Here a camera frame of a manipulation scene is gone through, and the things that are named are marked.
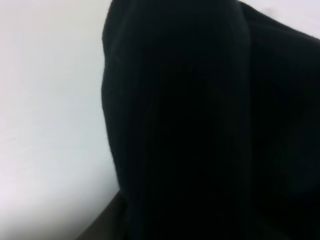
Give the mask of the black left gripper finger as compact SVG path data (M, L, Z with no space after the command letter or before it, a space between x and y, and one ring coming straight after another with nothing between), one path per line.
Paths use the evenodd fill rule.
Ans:
M121 192L118 192L98 218L77 240L125 240L128 208Z

